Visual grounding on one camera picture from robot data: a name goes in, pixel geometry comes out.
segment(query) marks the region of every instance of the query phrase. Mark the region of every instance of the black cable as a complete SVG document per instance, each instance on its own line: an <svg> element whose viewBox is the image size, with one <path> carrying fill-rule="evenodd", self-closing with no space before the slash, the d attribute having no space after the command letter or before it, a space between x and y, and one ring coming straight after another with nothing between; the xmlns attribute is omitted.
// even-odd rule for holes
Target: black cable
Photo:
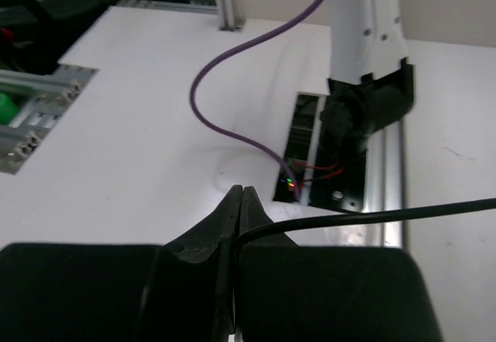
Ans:
<svg viewBox="0 0 496 342"><path fill-rule="evenodd" d="M284 222L266 224L239 235L234 240L234 243L232 243L232 252L236 255L241 246L249 243L250 241L284 232L310 230L313 228L324 227L403 222L407 220L436 218L440 216L451 216L468 212L481 212L492 209L496 209L496 199L457 202L454 204L426 206L413 209L391 210L389 212L316 216L313 218L287 220Z"/></svg>

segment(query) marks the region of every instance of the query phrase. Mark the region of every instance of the red wire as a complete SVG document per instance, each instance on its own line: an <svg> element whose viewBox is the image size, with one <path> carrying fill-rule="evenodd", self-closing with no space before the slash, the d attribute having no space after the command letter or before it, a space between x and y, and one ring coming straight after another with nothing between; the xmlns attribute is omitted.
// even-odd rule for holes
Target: red wire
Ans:
<svg viewBox="0 0 496 342"><path fill-rule="evenodd" d="M325 179L331 179L331 178L334 178L335 176L340 175L340 174L342 174L342 173L344 173L344 169L342 169L342 168L341 168L341 169L336 170L336 171L334 171L333 173L331 173L331 174L329 174L329 175L325 175L325 176L323 176L323 177L313 178L313 179L305 179L305 180L303 181L303 183L309 183L310 181L323 181L323 180L325 180Z"/></svg>
<svg viewBox="0 0 496 342"><path fill-rule="evenodd" d="M296 166L301 166L302 168L313 169L313 170L333 170L333 169L337 168L339 162L336 161L331 166L325 166L325 167L308 165L305 162L300 162L300 161L293 161L293 164Z"/></svg>
<svg viewBox="0 0 496 342"><path fill-rule="evenodd" d="M6 28L0 28L0 32L3 34L3 36L9 41L9 42L14 42L14 33Z"/></svg>

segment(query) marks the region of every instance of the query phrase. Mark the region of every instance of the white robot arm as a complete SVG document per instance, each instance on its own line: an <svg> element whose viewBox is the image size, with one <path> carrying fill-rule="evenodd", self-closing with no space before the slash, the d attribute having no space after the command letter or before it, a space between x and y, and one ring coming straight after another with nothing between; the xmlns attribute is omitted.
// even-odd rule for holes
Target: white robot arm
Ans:
<svg viewBox="0 0 496 342"><path fill-rule="evenodd" d="M330 158L343 158L364 152L369 135L410 111L414 68L408 64L399 0L328 2L331 95L320 116L321 145Z"/></svg>
<svg viewBox="0 0 496 342"><path fill-rule="evenodd" d="M328 0L331 5L332 79L359 85L373 74L398 71L408 56L398 0Z"/></svg>

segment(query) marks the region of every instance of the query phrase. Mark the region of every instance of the cable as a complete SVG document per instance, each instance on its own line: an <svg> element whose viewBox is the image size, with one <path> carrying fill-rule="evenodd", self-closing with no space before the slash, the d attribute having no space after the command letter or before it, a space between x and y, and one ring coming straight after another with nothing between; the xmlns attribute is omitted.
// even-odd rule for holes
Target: cable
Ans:
<svg viewBox="0 0 496 342"><path fill-rule="evenodd" d="M214 60L212 60L210 63L208 63L201 71L198 73L196 78L193 80L193 83L191 84L191 89L189 92L189 103L191 106L191 109L195 116L209 129L212 129L216 131L217 133L220 133L222 135L228 136L233 139L241 140L244 143L248 143L251 146L254 146L255 148L258 148L259 150L262 150L269 156L271 156L275 161L277 161L281 167L288 173L288 175L296 181L295 174L291 170L290 167L286 164L284 159L280 157L278 154L276 154L273 150L271 150L269 147L264 146L261 143L256 142L255 140L252 140L250 138L247 138L245 136L236 134L232 131L225 130L221 127L218 127L217 125L211 123L208 121L199 111L198 106L196 104L196 91L198 89L198 86L200 85L200 82L202 82L203 78L207 75L208 72L210 72L215 66L218 64L222 63L224 60L233 57L234 55L237 55L239 53L242 53L245 50L248 50L252 47L255 47L257 45L260 45L261 43L264 43L268 40L272 40L274 37L277 37L281 35L284 32L287 32L291 28L297 26L300 22L303 20L307 19L322 3L324 0L315 0L304 12L302 12L300 15L298 15L296 18L290 20L283 26L280 26L268 33L265 33L264 35L257 37L251 41L245 42L237 47L233 47L231 50L226 51L223 54L220 54L218 57L216 57ZM300 200L300 188L296 186L294 189L294 197L296 201Z"/></svg>
<svg viewBox="0 0 496 342"><path fill-rule="evenodd" d="M344 169L339 169L339 170L336 170L334 171L333 173L331 174L328 174L328 175L324 175L323 177L318 177L318 178L313 178L313 179L305 179L303 181L303 183L309 183L311 181L324 181L326 179L332 179L338 175L341 175L342 173L344 173Z"/></svg>
<svg viewBox="0 0 496 342"><path fill-rule="evenodd" d="M413 209L391 210L389 212L369 212L294 219L285 222L266 224L246 231L234 240L234 243L232 243L232 252L236 254L241 246L249 243L250 241L284 232L310 230L313 228L323 227L355 226L360 224L368 225L398 221L403 222L407 220L436 218L440 216L451 216L468 212L481 212L492 209L496 209L496 199L458 202L454 204L426 206Z"/></svg>

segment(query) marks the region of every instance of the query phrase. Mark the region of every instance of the white table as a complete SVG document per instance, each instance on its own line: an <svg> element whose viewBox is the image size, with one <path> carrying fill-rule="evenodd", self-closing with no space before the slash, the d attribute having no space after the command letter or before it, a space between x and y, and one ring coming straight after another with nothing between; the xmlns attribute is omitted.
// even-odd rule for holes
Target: white table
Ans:
<svg viewBox="0 0 496 342"><path fill-rule="evenodd" d="M231 185L253 185L276 221L329 212L272 202L279 167L206 129L188 89L242 33L214 16L113 8L61 63L100 71L16 176L0 174L0 247L13 241L166 243L207 216ZM410 206L496 190L491 63L496 51L411 42L417 105L407 120ZM284 152L297 92L325 95L329 28L301 25L215 69L198 102L220 126ZM494 340L493 213L413 223L412 253L446 340ZM300 244L369 243L373 227L292 233Z"/></svg>
<svg viewBox="0 0 496 342"><path fill-rule="evenodd" d="M417 102L408 116L408 202L496 196L496 49L410 42ZM410 224L446 341L496 340L496 212Z"/></svg>

